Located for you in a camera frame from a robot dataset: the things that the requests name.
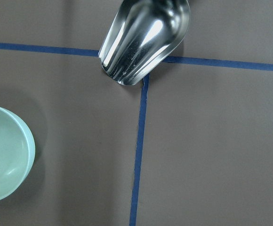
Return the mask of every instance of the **mint green bowl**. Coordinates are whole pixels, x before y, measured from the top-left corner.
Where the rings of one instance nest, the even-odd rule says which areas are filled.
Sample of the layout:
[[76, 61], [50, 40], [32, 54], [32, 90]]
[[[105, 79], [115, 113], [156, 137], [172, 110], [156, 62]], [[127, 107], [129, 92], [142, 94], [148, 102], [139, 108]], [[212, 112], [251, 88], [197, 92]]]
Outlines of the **mint green bowl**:
[[25, 122], [0, 107], [0, 200], [27, 177], [35, 157], [35, 143]]

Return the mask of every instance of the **light green bowl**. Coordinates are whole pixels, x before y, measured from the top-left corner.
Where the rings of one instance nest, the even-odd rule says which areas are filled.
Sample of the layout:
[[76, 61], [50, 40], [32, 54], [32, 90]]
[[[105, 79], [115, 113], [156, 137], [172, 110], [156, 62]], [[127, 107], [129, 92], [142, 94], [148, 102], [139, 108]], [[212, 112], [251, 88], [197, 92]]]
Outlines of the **light green bowl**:
[[0, 107], [0, 200], [27, 177], [35, 157], [35, 143], [25, 122]]

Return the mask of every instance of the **blue line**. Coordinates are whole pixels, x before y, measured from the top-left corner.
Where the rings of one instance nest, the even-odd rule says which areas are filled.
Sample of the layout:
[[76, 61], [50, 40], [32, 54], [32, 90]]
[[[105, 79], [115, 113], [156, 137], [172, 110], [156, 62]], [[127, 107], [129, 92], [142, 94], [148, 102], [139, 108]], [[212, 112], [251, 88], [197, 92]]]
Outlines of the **blue line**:
[[69, 55], [92, 56], [92, 57], [97, 57], [99, 52], [98, 50], [91, 50], [91, 49], [34, 46], [34, 45], [11, 44], [11, 43], [0, 43], [0, 49], [39, 52], [39, 53], [69, 54]]
[[143, 79], [144, 85], [141, 93], [141, 106], [140, 115], [138, 120], [138, 132], [136, 142], [136, 159], [135, 159], [135, 179], [133, 183], [132, 196], [131, 196], [131, 209], [129, 226], [135, 226], [137, 222], [137, 202], [138, 190], [140, 186], [141, 164], [143, 154], [143, 141], [145, 131], [146, 109], [147, 109], [147, 92], [149, 87], [149, 75]]
[[[35, 46], [35, 45], [23, 45], [23, 44], [12, 44], [12, 43], [1, 43], [1, 42], [0, 42], [0, 49], [40, 52], [40, 53], [69, 54], [69, 55], [79, 55], [79, 56], [87, 56], [87, 57], [88, 56], [97, 57], [99, 52], [98, 50], [92, 50], [92, 49]], [[182, 56], [168, 56], [167, 58], [163, 60], [163, 62], [175, 63], [175, 64], [187, 64], [187, 65], [203, 65], [203, 66], [273, 71], [273, 64], [192, 58], [192, 57], [182, 57]]]
[[169, 56], [163, 60], [165, 63], [205, 65], [215, 67], [231, 67], [251, 70], [273, 71], [273, 64], [251, 63], [231, 60], [215, 60], [192, 57]]

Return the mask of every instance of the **silver scoop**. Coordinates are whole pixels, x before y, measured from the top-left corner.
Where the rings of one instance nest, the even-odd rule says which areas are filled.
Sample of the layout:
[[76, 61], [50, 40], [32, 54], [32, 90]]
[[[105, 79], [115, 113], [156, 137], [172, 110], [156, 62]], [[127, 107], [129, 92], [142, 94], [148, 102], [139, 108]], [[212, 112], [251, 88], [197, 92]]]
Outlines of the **silver scoop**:
[[106, 73], [135, 85], [183, 40], [187, 0], [124, 0], [99, 51]]

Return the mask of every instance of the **metal scoop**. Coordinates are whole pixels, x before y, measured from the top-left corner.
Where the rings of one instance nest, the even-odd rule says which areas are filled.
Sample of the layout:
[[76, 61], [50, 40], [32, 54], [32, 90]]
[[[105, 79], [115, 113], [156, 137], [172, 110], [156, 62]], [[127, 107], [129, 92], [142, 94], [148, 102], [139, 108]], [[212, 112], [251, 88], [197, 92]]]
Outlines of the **metal scoop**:
[[124, 0], [99, 51], [106, 73], [135, 85], [183, 40], [187, 0]]

